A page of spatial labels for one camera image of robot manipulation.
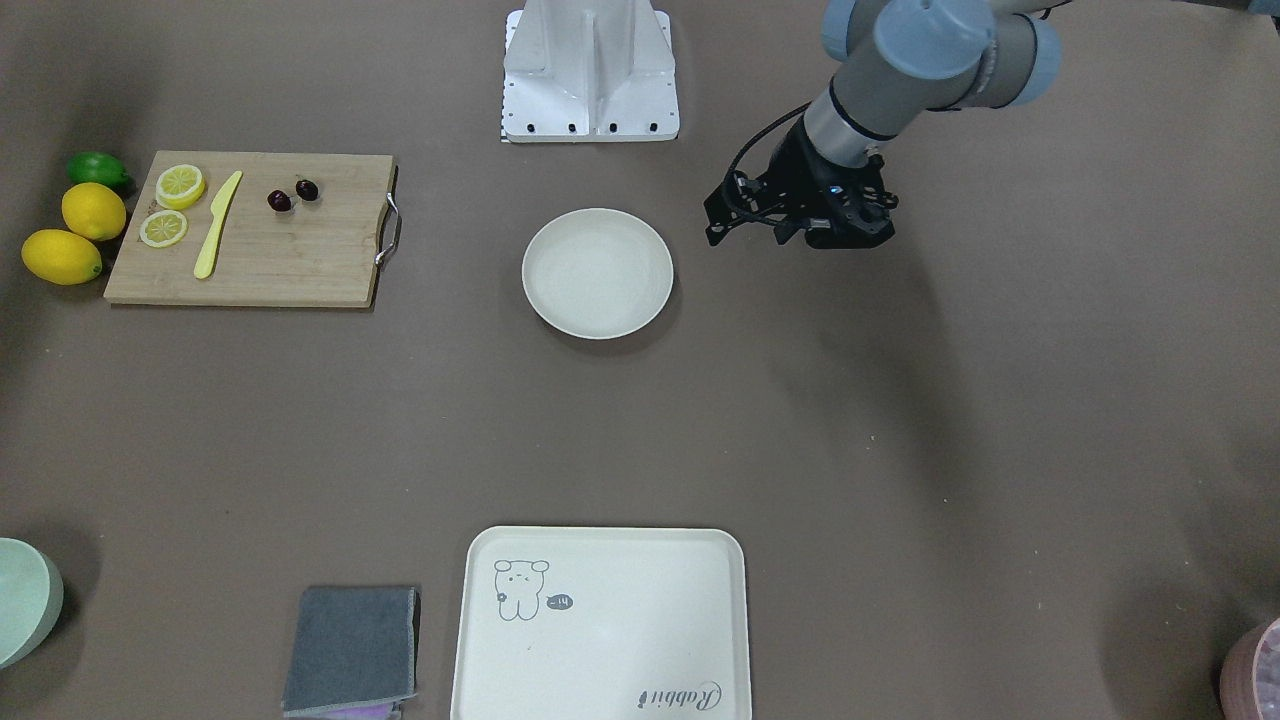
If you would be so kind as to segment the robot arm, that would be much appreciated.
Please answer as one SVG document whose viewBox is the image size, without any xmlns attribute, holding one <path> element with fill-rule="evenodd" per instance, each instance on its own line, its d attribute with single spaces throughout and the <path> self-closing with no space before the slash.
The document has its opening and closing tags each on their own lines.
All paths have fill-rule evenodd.
<svg viewBox="0 0 1280 720">
<path fill-rule="evenodd" d="M 899 197 L 882 150 L 927 111 L 1000 109 L 1039 97 L 1062 58 L 1051 1 L 831 1 L 826 51 L 838 63 L 810 102 L 773 120 L 785 137 L 755 177 L 732 160 L 704 201 L 718 245 L 748 223 L 777 243 L 873 249 L 895 232 Z"/>
</svg>

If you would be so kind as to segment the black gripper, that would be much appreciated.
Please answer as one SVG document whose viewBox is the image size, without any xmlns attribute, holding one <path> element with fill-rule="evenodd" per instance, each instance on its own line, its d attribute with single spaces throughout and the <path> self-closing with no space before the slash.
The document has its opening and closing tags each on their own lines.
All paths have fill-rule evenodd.
<svg viewBox="0 0 1280 720">
<path fill-rule="evenodd" d="M 772 228 L 778 245 L 797 233 L 809 247 L 828 250 L 874 249 L 891 240 L 899 196 L 884 187 L 884 159 L 877 151 L 865 152 L 860 167 L 835 164 L 815 150 L 799 120 L 763 173 L 750 177 L 739 169 L 755 143 L 782 124 L 774 120 L 756 132 L 704 200 L 708 243 L 714 247 L 749 223 Z"/>
</svg>

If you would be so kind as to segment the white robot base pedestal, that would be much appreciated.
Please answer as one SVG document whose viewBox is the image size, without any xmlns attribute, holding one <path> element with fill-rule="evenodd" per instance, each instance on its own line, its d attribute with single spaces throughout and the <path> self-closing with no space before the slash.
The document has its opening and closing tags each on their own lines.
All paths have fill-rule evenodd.
<svg viewBox="0 0 1280 720">
<path fill-rule="evenodd" d="M 649 1 L 526 1 L 504 22 L 508 143 L 678 137 L 672 23 Z"/>
</svg>

